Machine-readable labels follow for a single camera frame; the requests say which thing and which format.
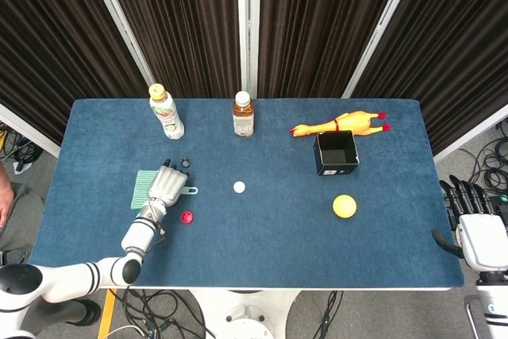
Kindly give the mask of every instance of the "table leg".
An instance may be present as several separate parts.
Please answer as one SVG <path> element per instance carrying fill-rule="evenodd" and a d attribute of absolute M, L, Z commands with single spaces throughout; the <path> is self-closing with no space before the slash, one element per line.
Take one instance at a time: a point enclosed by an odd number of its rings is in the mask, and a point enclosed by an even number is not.
<path fill-rule="evenodd" d="M 243 310 L 245 307 L 251 307 L 245 309 L 251 313 L 249 318 L 257 319 L 267 327 L 274 339 L 286 339 L 287 315 L 300 290 L 262 290 L 244 294 L 225 289 L 200 288 L 191 289 L 190 292 L 203 311 L 206 328 L 214 333 L 217 339 L 229 337 L 232 316 L 234 320 L 238 309 Z M 248 334 L 249 332 L 246 332 L 245 337 L 250 337 Z"/>

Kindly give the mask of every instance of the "white pole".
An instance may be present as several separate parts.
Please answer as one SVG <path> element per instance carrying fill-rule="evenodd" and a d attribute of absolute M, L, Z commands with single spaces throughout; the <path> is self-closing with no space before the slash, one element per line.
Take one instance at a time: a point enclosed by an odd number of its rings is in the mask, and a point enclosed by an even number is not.
<path fill-rule="evenodd" d="M 248 92 L 252 98 L 257 98 L 257 71 L 258 71 L 258 56 L 260 51 L 260 6 L 261 0 L 249 0 L 249 82 Z"/>
<path fill-rule="evenodd" d="M 137 43 L 136 37 L 134 36 L 134 33 L 130 28 L 130 24 L 125 17 L 124 11 L 120 6 L 120 2 L 118 0 L 104 0 L 104 3 L 108 7 L 111 17 L 117 25 L 130 54 L 134 58 L 137 67 L 143 75 L 144 81 L 148 86 L 152 85 L 156 82 L 152 69 L 148 66 L 148 62 L 144 58 L 140 45 Z"/>
<path fill-rule="evenodd" d="M 358 65 L 356 65 L 356 69 L 353 72 L 351 79 L 349 79 L 348 85 L 342 94 L 342 98 L 350 98 L 352 92 L 355 90 L 356 85 L 360 81 L 362 74 L 367 67 L 368 62 L 370 61 L 372 54 L 378 46 L 381 37 L 383 37 L 384 31 L 387 29 L 388 23 L 390 23 L 391 17 L 394 15 L 395 10 L 398 7 L 400 0 L 388 0 L 387 5 L 384 8 L 381 17 L 379 18 L 378 24 L 374 29 L 374 32 L 369 40 L 367 47 L 364 50 L 364 53 L 360 57 L 360 61 Z"/>
<path fill-rule="evenodd" d="M 238 0 L 238 29 L 240 33 L 241 89 L 249 91 L 248 0 Z"/>

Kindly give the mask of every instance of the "white bottle cap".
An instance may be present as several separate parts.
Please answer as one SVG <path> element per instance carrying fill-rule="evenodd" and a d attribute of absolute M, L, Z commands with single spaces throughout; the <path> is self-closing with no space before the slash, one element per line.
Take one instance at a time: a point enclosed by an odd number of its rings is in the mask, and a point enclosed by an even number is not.
<path fill-rule="evenodd" d="M 235 102 L 239 107 L 246 107 L 251 102 L 251 96 L 246 91 L 239 91 L 235 97 Z"/>
<path fill-rule="evenodd" d="M 245 191 L 245 183 L 244 182 L 235 182 L 233 184 L 233 189 L 238 194 L 241 194 Z"/>

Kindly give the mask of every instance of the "plastic bottle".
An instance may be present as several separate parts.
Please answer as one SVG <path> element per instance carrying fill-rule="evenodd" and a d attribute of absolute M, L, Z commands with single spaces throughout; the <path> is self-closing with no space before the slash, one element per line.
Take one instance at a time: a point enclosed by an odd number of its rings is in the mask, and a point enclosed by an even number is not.
<path fill-rule="evenodd" d="M 173 97 L 166 92 L 160 83 L 154 83 L 148 89 L 150 93 L 150 106 L 153 113 L 159 118 L 164 134 L 169 139 L 180 139 L 185 133 L 182 121 L 176 111 Z"/>
<path fill-rule="evenodd" d="M 254 134 L 254 105 L 246 91 L 239 91 L 233 103 L 233 125 L 235 134 L 250 137 Z"/>

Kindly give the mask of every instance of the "cable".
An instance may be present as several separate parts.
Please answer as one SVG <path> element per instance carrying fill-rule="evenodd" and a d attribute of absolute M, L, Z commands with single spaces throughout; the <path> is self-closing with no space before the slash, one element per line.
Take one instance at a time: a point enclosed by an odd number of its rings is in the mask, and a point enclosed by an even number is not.
<path fill-rule="evenodd" d="M 20 171 L 24 164 L 35 162 L 43 151 L 42 148 L 4 123 L 0 123 L 0 139 L 2 140 L 0 155 L 3 154 L 0 158 L 0 162 L 13 156 L 18 162 L 18 166 L 16 167 L 17 171 Z"/>
<path fill-rule="evenodd" d="M 163 234 L 162 232 L 163 232 L 163 230 L 159 229 L 160 239 L 157 240 L 156 242 L 154 242 L 152 245 L 150 245 L 150 248 L 148 248 L 146 250 L 146 253 L 144 254 L 145 256 L 147 256 L 152 251 L 152 249 L 154 249 L 158 244 L 160 244 L 162 241 L 166 240 L 166 235 Z"/>
<path fill-rule="evenodd" d="M 137 326 L 135 326 L 135 325 L 127 325 L 127 326 L 122 326 L 122 327 L 118 327 L 117 329 L 114 329 L 113 331 L 108 333 L 103 339 L 106 339 L 107 337 L 110 337 L 111 335 L 113 335 L 114 333 L 120 331 L 121 329 L 135 329 L 137 332 L 140 333 L 141 336 L 144 336 L 143 331 L 141 331 Z"/>
<path fill-rule="evenodd" d="M 493 143 L 496 143 L 494 149 L 487 148 Z M 475 161 L 468 180 L 469 184 L 476 183 L 483 175 L 487 193 L 503 195 L 508 191 L 508 172 L 504 168 L 508 165 L 508 159 L 506 155 L 501 153 L 501 147 L 506 143 L 508 143 L 508 137 L 494 139 L 485 144 L 476 156 L 466 149 L 459 148 L 460 151 L 466 152 Z"/>
<path fill-rule="evenodd" d="M 326 303 L 326 309 L 325 313 L 323 314 L 323 318 L 321 319 L 321 324 L 316 330 L 316 333 L 312 337 L 312 339 L 325 339 L 326 335 L 328 334 L 328 329 L 330 325 L 333 322 L 333 319 L 335 319 L 339 307 L 341 307 L 342 299 L 344 297 L 344 292 L 341 291 L 341 296 L 339 298 L 339 302 L 337 304 L 337 307 L 335 308 L 335 311 L 333 312 L 332 317 L 330 317 L 330 314 L 332 313 L 333 307 L 335 306 L 335 302 L 337 301 L 337 291 L 331 291 L 328 295 L 328 302 Z"/>
<path fill-rule="evenodd" d="M 111 290 L 110 293 L 113 294 L 113 296 L 119 302 L 121 302 L 127 321 L 130 325 L 136 326 L 139 329 L 138 332 L 142 333 L 141 336 L 143 337 L 161 338 L 162 332 L 164 330 L 174 326 L 179 334 L 180 339 L 187 339 L 184 332 L 187 332 L 198 339 L 205 339 L 206 333 L 209 333 L 213 338 L 215 338 L 215 335 L 206 328 L 205 318 L 203 316 L 201 307 L 199 307 L 199 315 L 201 317 L 201 319 L 199 319 L 192 311 L 188 302 L 176 291 L 159 290 L 151 295 L 147 295 L 145 290 L 141 290 L 140 293 L 131 289 L 130 287 L 127 287 L 123 297 L 119 297 Z M 153 308 L 150 306 L 150 303 L 164 295 L 172 299 L 174 306 L 169 313 L 158 314 L 154 312 Z M 141 303 L 141 307 L 137 308 L 133 306 L 133 304 L 129 301 L 131 298 L 134 298 L 138 301 L 138 303 Z M 198 334 L 195 331 L 180 325 L 174 318 L 176 311 L 179 309 L 179 301 L 187 308 L 193 319 L 202 327 L 202 334 Z"/>

